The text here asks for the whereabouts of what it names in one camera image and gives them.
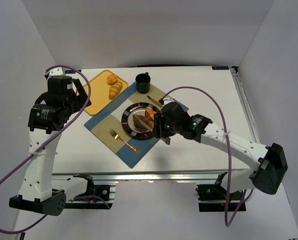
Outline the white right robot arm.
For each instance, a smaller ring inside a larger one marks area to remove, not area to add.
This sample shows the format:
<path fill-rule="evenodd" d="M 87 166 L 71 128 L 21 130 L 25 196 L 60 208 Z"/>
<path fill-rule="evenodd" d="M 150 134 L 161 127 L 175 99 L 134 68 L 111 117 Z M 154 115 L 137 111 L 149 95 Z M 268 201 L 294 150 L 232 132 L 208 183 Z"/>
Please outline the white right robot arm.
<path fill-rule="evenodd" d="M 167 138 L 175 134 L 215 147 L 248 166 L 245 170 L 220 174 L 215 187 L 223 192 L 258 189 L 274 195 L 288 170 L 281 145 L 267 146 L 225 133 L 211 119 L 200 114 L 190 116 L 178 103 L 170 102 L 154 115 L 153 136 Z"/>

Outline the brown chocolate bread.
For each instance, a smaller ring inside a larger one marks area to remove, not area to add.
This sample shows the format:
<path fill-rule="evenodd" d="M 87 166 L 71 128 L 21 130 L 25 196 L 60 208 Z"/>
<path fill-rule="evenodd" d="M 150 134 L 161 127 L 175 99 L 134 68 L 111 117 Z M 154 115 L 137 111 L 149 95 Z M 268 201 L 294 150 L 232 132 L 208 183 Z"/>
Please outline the brown chocolate bread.
<path fill-rule="evenodd" d="M 132 117 L 133 117 L 133 124 L 135 128 L 141 129 L 144 131 L 149 130 L 148 125 L 145 122 L 145 116 L 134 114 Z"/>

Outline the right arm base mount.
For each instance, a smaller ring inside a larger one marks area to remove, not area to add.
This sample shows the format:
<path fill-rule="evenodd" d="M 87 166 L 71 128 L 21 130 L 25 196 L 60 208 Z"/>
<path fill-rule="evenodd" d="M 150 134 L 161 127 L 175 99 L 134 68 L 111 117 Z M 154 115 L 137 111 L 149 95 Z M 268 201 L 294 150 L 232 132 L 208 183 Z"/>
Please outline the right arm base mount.
<path fill-rule="evenodd" d="M 226 204 L 226 190 L 221 187 L 220 180 L 224 178 L 227 172 L 218 175 L 215 183 L 199 183 L 195 190 L 198 195 L 199 212 L 224 212 Z M 228 212 L 234 212 L 241 200 L 243 191 L 239 190 L 229 195 Z"/>

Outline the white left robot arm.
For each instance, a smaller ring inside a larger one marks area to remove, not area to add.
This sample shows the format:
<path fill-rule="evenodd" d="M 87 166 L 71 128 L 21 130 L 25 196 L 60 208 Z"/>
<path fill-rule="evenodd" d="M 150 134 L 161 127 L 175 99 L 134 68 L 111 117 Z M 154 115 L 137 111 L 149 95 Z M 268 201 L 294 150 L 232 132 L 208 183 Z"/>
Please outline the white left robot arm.
<path fill-rule="evenodd" d="M 58 216 L 68 200 L 94 193 L 93 178 L 85 174 L 69 177 L 58 190 L 51 186 L 60 131 L 72 114 L 90 104 L 80 80 L 64 75 L 47 80 L 47 92 L 35 101 L 29 114 L 29 155 L 32 158 L 18 194 L 9 200 L 9 207 Z"/>

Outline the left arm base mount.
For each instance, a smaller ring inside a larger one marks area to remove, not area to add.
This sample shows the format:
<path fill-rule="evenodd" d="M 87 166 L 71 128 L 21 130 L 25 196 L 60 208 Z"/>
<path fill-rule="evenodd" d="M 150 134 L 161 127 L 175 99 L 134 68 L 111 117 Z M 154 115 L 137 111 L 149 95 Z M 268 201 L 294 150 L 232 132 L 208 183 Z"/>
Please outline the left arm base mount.
<path fill-rule="evenodd" d="M 93 177 L 83 174 L 75 174 L 72 178 L 87 180 L 86 192 L 69 200 L 65 209 L 76 210 L 109 210 L 113 205 L 115 186 L 109 184 L 94 184 Z"/>

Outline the striped croissant bread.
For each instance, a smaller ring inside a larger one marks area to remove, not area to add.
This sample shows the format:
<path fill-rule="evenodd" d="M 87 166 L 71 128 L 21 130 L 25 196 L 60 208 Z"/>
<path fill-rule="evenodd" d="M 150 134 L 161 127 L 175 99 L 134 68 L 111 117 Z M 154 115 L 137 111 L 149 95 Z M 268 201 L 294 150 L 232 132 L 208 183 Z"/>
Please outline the striped croissant bread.
<path fill-rule="evenodd" d="M 154 128 L 154 115 L 155 114 L 156 114 L 156 112 L 151 110 L 150 108 L 147 108 L 145 110 L 145 122 L 152 129 Z"/>

